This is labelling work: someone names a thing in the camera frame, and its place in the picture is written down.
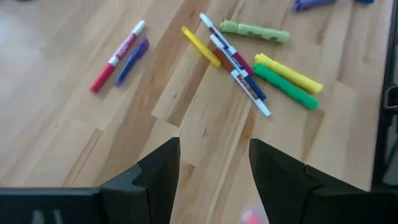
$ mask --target yellow highlighter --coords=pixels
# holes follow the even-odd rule
[[[196,48],[202,53],[214,66],[220,67],[221,61],[211,52],[211,50],[206,47],[200,40],[198,40],[195,35],[192,34],[190,30],[186,27],[181,27],[181,32],[191,40],[191,42],[196,46]]]
[[[296,84],[297,86],[303,88],[304,90],[309,91],[310,93],[319,93],[323,85],[313,81],[306,76],[282,65],[273,59],[265,56],[264,54],[257,54],[254,57],[256,63],[263,64],[267,66],[269,69],[274,71],[276,74],[286,78],[287,80],[291,81],[292,83]]]

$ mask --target green highlighter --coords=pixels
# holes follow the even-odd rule
[[[257,63],[253,66],[254,74],[257,76],[267,80],[267,82],[271,83],[278,89],[284,91],[288,94],[291,98],[295,101],[299,102],[305,108],[309,110],[315,110],[319,106],[319,102],[317,99],[300,89],[299,87],[293,85],[291,82],[287,81],[286,79],[280,77],[279,75],[275,74],[267,67]]]
[[[230,32],[234,34],[246,35],[249,37],[262,38],[274,42],[287,43],[290,39],[290,34],[284,30],[274,30],[259,26],[250,26],[240,24],[233,21],[224,20],[220,24],[222,32]]]

